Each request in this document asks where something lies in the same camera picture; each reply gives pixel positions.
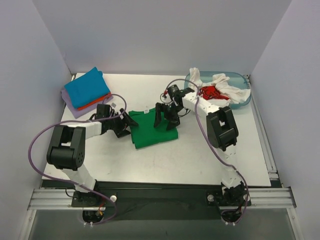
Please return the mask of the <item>green t shirt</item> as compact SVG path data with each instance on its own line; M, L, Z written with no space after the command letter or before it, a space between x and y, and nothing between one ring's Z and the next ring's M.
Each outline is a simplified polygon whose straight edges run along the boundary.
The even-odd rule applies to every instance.
M152 145L165 143L178 139L176 128L167 130L168 121L163 119L159 126L154 127L156 109L151 108L144 111L130 111L129 116L138 123L131 126L131 141L136 149L146 148Z

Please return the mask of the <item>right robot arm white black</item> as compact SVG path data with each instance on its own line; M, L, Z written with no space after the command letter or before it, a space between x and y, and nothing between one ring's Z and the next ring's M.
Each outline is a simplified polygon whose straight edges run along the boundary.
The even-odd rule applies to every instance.
M200 97L191 88L169 93L171 103L155 104L154 128L163 119L168 121L166 129L180 125L178 113L187 109L195 113L202 135L221 165L222 200L233 204L243 197L246 181L237 169L236 144L238 127L230 107L218 107Z

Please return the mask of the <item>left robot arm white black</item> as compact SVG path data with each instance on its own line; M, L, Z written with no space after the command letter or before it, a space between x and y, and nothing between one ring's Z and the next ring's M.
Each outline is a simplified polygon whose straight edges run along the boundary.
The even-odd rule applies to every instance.
M75 190L83 194L83 200L90 206L101 201L101 193L95 189L97 181L86 168L86 140L113 131L117 138L131 134L128 127L137 127L126 111L116 112L111 105L98 104L96 113L89 122L59 124L53 128L47 150L47 163L66 174L73 182Z

